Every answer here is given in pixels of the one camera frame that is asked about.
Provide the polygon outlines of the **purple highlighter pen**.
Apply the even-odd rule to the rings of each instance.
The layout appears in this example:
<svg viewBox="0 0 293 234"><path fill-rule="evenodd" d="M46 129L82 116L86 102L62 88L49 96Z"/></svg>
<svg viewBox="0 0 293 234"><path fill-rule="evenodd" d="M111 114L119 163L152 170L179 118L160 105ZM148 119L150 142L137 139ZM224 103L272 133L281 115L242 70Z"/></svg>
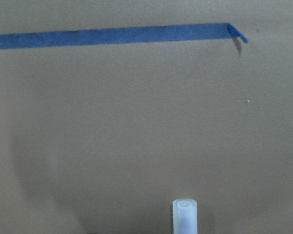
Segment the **purple highlighter pen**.
<svg viewBox="0 0 293 234"><path fill-rule="evenodd" d="M198 234L197 202L189 198L172 202L173 234Z"/></svg>

